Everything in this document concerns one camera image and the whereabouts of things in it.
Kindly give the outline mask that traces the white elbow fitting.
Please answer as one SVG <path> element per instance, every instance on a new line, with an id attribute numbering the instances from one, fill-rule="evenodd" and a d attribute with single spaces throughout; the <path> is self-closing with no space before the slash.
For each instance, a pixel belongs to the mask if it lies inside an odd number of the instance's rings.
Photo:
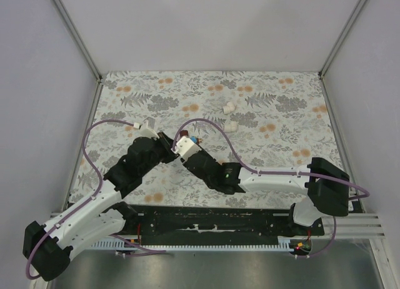
<path id="1" fill-rule="evenodd" d="M 229 121 L 227 122 L 224 127 L 223 130 L 225 133 L 235 133 L 238 131 L 238 122 L 237 121 Z"/>

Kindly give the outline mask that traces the brown plastic water faucet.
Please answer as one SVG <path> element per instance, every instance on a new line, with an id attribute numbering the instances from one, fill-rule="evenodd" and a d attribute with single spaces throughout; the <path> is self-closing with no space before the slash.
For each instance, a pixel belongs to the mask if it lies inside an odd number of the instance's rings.
<path id="1" fill-rule="evenodd" d="M 179 135 L 180 135 L 180 137 L 183 137 L 183 136 L 185 136 L 185 137 L 188 137 L 189 139 L 191 139 L 191 137 L 193 136 L 193 135 L 190 135 L 189 134 L 189 132 L 188 132 L 188 130 L 182 130 L 180 133 L 179 133 Z"/>

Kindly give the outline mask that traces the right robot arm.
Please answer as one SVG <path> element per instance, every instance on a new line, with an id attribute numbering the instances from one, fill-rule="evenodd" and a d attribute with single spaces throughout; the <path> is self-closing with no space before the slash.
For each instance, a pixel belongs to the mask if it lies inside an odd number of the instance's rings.
<path id="1" fill-rule="evenodd" d="M 275 169 L 263 174 L 247 170 L 240 163 L 218 163 L 200 147 L 178 149 L 182 165 L 203 180 L 208 188 L 234 195 L 256 191 L 294 193 L 302 200 L 289 209 L 284 235 L 301 236 L 307 232 L 318 235 L 315 223 L 323 216 L 346 217 L 349 214 L 349 179 L 347 173 L 324 158 L 313 158 L 308 165 L 289 170 Z"/>

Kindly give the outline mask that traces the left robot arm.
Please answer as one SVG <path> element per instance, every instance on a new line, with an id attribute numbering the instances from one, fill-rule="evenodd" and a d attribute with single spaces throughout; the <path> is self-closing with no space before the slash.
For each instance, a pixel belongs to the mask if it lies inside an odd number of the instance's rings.
<path id="1" fill-rule="evenodd" d="M 87 247 L 121 231 L 138 227 L 136 212 L 123 199 L 160 163 L 176 159 L 173 140 L 163 132 L 136 138 L 127 154 L 100 177 L 99 188 L 43 224 L 33 221 L 25 229 L 22 253 L 31 269 L 45 281 L 57 278 Z"/>

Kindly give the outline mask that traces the white elbow fitting far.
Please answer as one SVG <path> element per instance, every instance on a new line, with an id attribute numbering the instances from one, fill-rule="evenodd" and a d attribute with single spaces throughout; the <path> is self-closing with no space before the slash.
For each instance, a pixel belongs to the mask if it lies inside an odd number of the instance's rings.
<path id="1" fill-rule="evenodd" d="M 222 111 L 223 114 L 227 115 L 227 114 L 231 114 L 236 110 L 236 105 L 230 101 L 227 102 L 223 107 L 222 107 Z"/>

